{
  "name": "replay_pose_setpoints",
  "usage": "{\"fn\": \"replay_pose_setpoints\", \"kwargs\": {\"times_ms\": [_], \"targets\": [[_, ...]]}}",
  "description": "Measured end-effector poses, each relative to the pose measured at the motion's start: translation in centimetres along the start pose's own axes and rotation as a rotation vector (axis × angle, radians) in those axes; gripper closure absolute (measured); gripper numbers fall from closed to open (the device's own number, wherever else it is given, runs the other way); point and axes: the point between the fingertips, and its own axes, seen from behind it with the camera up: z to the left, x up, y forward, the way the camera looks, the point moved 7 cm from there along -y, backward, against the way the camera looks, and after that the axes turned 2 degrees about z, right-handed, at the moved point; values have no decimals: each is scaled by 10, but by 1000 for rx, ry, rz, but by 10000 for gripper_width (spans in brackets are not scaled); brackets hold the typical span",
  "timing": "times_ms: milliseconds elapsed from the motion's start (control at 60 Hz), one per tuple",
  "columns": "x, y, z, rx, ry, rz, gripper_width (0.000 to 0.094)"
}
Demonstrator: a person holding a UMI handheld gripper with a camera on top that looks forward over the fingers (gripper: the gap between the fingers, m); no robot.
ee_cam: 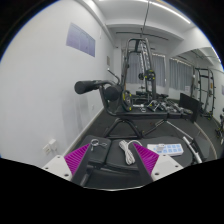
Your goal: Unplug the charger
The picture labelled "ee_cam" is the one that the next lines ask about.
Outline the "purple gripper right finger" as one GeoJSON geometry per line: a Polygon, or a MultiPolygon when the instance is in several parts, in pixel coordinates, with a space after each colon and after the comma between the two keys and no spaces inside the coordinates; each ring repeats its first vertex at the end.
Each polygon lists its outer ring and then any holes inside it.
{"type": "Polygon", "coordinates": [[[152,182],[152,171],[156,165],[159,155],[141,145],[133,144],[133,154],[141,176],[142,183],[147,185],[152,182]]]}

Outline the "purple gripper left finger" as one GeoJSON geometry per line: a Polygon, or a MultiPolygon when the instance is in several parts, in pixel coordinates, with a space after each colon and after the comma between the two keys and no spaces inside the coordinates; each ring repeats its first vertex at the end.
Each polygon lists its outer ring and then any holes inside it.
{"type": "Polygon", "coordinates": [[[64,157],[72,173],[72,182],[81,186],[87,171],[90,155],[90,145],[86,144],[64,157]]]}

